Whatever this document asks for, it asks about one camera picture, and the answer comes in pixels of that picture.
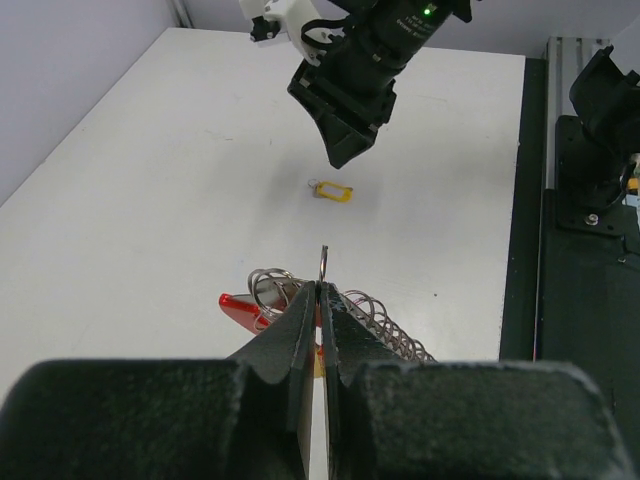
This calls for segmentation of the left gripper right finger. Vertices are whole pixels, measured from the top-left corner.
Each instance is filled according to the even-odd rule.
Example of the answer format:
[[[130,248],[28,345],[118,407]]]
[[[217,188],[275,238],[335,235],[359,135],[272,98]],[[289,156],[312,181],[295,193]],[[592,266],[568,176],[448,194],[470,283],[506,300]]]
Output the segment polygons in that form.
[[[595,384],[558,362],[409,362],[319,291],[333,479],[633,479]]]

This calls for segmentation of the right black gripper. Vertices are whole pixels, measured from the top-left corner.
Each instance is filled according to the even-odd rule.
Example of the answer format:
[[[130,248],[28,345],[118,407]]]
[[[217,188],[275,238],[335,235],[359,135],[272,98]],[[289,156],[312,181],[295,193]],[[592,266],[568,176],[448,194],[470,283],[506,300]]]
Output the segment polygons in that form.
[[[304,61],[288,92],[311,115],[327,158],[343,168],[375,144],[375,133],[391,115],[398,75],[395,19],[314,19],[301,40],[316,51]]]

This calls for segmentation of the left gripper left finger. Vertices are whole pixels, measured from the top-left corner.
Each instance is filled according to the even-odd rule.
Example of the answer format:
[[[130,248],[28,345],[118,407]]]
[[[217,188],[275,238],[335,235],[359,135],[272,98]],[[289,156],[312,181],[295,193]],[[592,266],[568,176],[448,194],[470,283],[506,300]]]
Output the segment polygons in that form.
[[[224,359],[28,369],[1,408],[5,479],[305,479],[317,288]]]

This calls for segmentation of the key with yellow window tag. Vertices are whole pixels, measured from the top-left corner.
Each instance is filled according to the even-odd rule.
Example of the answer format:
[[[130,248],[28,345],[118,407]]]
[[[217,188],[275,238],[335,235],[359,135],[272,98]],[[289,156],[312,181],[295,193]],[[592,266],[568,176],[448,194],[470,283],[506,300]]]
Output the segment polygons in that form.
[[[336,203],[348,203],[353,196],[352,187],[331,181],[311,179],[308,181],[308,186],[311,188],[314,197],[331,200]]]

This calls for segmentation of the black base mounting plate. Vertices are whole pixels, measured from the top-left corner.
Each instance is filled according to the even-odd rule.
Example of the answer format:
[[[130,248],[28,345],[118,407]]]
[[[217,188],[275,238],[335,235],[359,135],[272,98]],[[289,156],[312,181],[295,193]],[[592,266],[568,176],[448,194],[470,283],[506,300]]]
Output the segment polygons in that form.
[[[639,404],[639,256],[631,236],[563,228],[546,173],[547,67],[524,67],[499,357],[572,362],[611,405]]]

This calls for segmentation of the right aluminium frame post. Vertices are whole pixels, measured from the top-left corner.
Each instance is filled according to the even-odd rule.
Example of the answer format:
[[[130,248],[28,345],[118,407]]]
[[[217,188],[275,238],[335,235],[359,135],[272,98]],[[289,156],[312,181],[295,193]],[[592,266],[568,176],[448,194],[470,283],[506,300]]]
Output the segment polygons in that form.
[[[188,11],[188,5],[185,0],[169,0],[177,25],[181,28],[193,29],[193,21]]]

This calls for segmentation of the right aluminium table rail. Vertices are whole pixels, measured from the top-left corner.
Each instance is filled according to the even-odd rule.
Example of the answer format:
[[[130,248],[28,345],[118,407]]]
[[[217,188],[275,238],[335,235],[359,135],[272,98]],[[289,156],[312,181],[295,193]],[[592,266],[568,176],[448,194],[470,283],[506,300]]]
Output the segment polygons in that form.
[[[570,88],[595,53],[610,44],[607,38],[550,37],[547,41],[543,56],[547,66],[545,190],[556,187],[557,120],[575,115]]]

